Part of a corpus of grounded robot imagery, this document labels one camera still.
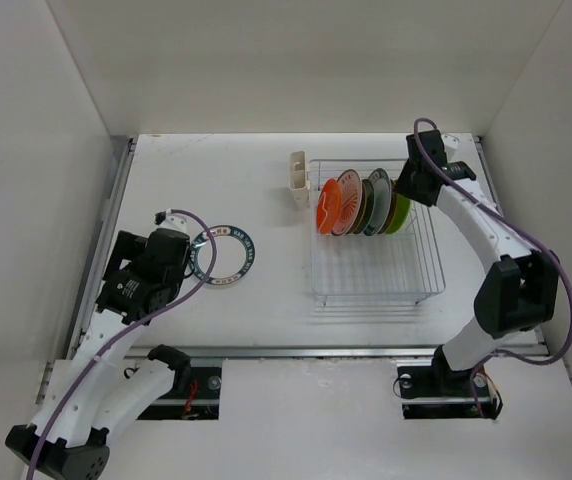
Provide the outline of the yellow brown patterned plate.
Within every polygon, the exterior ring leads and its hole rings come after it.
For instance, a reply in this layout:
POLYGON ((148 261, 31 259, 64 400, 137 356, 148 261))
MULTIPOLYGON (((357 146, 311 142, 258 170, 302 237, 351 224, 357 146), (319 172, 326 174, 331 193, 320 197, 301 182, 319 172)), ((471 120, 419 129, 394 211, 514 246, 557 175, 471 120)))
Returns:
POLYGON ((385 217, 384 223, 382 224, 380 230, 378 231, 378 234, 385 234, 385 232, 388 230, 388 228, 392 224, 393 217, 395 214, 396 203, 397 203, 397 193, 396 193, 396 189, 395 189, 394 184, 391 184, 391 185, 392 185, 391 186, 391 198, 390 198, 390 202, 389 202, 388 213, 387 213, 387 216, 385 217))

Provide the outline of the orange plate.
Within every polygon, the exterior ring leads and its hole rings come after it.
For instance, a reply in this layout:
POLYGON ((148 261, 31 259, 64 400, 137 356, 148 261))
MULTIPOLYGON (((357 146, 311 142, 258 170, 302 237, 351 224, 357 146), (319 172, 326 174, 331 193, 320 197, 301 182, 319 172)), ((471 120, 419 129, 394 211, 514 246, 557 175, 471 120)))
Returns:
POLYGON ((342 203, 341 186, 331 178, 324 184, 317 203, 316 226, 321 235, 330 234, 339 218, 342 203))

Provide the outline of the white plate teal rim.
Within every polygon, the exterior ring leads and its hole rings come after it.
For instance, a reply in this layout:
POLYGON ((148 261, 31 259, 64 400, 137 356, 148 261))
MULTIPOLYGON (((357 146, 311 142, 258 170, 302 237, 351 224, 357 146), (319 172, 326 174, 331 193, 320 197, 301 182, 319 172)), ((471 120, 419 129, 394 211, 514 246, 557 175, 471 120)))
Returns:
POLYGON ((212 260, 212 243, 205 231, 191 242, 189 267, 197 280, 205 280, 211 287, 228 287, 241 281, 252 268, 256 248, 251 236, 243 229, 232 225, 216 225, 210 229, 215 240, 215 265, 209 275, 207 270, 212 260))

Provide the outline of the olive brown plate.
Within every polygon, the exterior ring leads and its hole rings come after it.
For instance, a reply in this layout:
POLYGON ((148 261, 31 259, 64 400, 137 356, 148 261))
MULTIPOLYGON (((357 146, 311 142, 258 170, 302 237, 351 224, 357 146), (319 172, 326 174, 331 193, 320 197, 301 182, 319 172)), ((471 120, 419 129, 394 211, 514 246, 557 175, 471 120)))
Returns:
POLYGON ((359 208, 357 210, 357 215, 353 221, 353 224, 351 225, 350 230, 348 231, 349 234, 354 234, 356 232, 356 230, 358 229, 360 223, 362 222, 364 214, 365 214, 365 209, 366 209, 366 204, 367 204, 366 181, 362 180, 361 185, 362 185, 362 187, 361 187, 360 204, 359 204, 359 208))

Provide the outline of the lime green plate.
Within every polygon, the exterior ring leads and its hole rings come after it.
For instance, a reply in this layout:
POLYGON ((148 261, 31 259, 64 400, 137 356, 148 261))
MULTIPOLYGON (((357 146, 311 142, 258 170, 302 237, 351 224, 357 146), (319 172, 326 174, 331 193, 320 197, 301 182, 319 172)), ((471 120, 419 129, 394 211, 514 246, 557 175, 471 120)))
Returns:
POLYGON ((411 207, 411 200, 405 196, 398 194, 395 204, 395 211, 390 225, 385 230, 386 234, 398 232, 404 225, 411 207))

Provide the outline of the beige cutlery holder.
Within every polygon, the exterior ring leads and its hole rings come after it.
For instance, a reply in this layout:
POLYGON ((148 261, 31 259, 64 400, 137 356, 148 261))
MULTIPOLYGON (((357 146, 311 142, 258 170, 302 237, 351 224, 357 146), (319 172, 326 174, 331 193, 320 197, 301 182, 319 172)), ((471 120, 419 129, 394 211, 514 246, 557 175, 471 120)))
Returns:
POLYGON ((289 157, 289 191, 298 208, 309 206, 310 168, 304 151, 292 152, 289 157))

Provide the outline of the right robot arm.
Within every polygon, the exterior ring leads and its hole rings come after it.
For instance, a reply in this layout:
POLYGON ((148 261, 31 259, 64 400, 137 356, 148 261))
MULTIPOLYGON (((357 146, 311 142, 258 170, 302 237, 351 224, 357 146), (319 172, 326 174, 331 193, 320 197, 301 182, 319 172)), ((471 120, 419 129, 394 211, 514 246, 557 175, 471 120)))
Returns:
POLYGON ((549 255, 500 221, 472 169, 464 162, 448 161, 439 131, 409 135, 406 142, 408 159, 398 192, 445 214, 485 272, 473 300, 472 319, 433 355, 431 386, 450 394, 466 385, 474 367, 507 338, 552 318, 559 274, 549 255))

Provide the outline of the dark green plate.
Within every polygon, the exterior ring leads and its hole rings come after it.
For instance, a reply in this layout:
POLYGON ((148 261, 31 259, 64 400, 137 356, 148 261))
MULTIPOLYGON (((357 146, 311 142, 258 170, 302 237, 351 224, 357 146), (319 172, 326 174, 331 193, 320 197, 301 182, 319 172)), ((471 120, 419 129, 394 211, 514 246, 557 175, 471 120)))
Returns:
POLYGON ((362 181, 362 186, 364 193, 364 199, 362 201, 362 204, 364 206, 364 209, 359 223, 353 230, 354 234, 361 234, 365 230, 368 222, 370 221, 374 209, 374 188, 372 182, 369 179, 364 179, 362 181))

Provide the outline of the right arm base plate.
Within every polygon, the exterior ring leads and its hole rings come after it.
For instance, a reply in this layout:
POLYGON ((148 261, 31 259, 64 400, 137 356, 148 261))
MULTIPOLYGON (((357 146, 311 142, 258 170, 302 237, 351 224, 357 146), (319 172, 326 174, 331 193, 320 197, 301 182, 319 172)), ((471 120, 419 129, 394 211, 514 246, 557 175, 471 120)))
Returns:
POLYGON ((503 410, 501 394, 484 369, 453 375, 427 362, 401 362, 393 387, 405 420, 489 419, 503 410))

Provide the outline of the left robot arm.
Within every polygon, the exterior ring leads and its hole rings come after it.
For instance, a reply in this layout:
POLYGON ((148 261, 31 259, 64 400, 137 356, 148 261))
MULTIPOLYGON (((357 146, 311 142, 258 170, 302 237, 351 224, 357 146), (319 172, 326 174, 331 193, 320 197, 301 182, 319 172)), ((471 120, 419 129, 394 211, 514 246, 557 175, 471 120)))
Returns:
POLYGON ((189 237, 158 228, 147 237, 121 231, 111 252, 88 330, 61 382, 33 419, 11 428, 6 447, 51 479, 97 479, 115 440, 157 399, 189 387, 190 357, 153 348, 134 373, 123 360, 151 322, 177 298, 189 237))

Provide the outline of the white plate red pattern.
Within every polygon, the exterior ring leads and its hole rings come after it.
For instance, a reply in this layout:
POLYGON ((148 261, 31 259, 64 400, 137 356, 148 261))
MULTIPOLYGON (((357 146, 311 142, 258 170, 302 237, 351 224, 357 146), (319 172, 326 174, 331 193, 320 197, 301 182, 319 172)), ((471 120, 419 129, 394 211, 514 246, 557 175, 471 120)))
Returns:
POLYGON ((331 229, 334 236, 347 234, 359 213, 362 199, 362 181, 354 169, 345 170, 337 179, 340 186, 341 201, 339 215, 331 229))

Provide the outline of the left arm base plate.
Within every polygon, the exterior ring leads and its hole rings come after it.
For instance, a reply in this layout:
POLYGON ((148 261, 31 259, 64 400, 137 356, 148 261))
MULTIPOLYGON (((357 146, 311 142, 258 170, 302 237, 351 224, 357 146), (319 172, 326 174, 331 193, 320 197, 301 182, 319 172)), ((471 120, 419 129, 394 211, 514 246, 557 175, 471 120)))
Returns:
POLYGON ((138 417, 145 421, 210 421, 219 419, 222 388, 221 359, 197 358, 183 391, 171 391, 138 417))

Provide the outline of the white plate grey rim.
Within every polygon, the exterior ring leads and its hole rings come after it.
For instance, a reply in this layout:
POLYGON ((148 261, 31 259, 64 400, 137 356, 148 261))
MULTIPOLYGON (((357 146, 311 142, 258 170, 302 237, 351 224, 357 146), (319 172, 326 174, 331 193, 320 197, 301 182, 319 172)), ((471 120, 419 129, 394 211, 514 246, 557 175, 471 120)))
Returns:
POLYGON ((368 180, 373 186, 374 204, 371 218, 363 233, 366 236, 373 236, 380 231, 388 216, 392 199, 392 184, 388 173, 383 168, 373 170, 368 180))

